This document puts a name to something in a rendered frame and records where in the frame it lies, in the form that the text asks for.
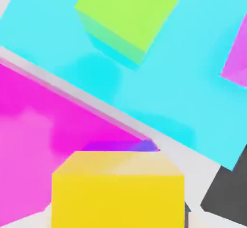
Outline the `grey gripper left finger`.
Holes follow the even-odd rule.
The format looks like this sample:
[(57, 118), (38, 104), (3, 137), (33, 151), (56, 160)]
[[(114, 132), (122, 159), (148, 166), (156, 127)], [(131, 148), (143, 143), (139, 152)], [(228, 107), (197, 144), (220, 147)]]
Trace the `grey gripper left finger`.
[(49, 204), (44, 211), (37, 213), (34, 228), (51, 228), (52, 205)]

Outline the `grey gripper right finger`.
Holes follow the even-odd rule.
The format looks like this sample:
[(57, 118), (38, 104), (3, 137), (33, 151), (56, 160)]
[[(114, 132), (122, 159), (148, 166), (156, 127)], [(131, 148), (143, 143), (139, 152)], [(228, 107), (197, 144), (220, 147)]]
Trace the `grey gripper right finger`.
[(184, 228), (205, 228), (201, 212), (193, 212), (185, 203)]

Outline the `small yellow cube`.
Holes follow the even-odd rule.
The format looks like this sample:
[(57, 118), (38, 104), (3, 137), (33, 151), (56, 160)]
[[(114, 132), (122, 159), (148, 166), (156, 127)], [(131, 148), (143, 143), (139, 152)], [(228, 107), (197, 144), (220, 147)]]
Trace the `small yellow cube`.
[(52, 175), (51, 228), (184, 224), (184, 175), (160, 151), (76, 151)]

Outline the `small purple cube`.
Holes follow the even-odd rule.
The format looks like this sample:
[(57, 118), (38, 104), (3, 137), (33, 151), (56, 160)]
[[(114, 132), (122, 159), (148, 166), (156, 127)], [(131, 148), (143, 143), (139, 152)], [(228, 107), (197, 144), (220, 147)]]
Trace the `small purple cube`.
[(247, 88), (247, 13), (244, 16), (220, 76)]

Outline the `small lime green cube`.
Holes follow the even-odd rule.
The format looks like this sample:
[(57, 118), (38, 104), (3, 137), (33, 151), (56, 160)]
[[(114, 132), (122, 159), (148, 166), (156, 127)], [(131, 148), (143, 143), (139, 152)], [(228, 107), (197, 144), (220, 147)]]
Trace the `small lime green cube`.
[(111, 55), (140, 65), (179, 0), (78, 0), (85, 30)]

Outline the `large dark grey box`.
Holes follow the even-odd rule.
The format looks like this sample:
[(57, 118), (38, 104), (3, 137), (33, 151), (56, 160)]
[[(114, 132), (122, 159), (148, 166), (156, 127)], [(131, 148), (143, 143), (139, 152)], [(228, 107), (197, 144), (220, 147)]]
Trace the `large dark grey box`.
[(232, 171), (220, 167), (201, 207), (247, 227), (247, 145)]

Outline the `large magenta box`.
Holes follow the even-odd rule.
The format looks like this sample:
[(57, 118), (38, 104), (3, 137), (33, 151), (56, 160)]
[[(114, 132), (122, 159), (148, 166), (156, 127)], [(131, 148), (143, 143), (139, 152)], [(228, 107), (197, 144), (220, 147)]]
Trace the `large magenta box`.
[(148, 137), (0, 57), (0, 227), (46, 209), (80, 150), (157, 151)]

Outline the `large cyan box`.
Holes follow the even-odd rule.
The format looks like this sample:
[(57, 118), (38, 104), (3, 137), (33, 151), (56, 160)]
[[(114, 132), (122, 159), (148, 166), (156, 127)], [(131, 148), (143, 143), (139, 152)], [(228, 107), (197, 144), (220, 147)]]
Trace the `large cyan box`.
[(11, 0), (0, 46), (233, 169), (247, 145), (247, 88), (220, 77), (247, 0), (179, 0), (135, 66), (91, 37), (77, 0)]

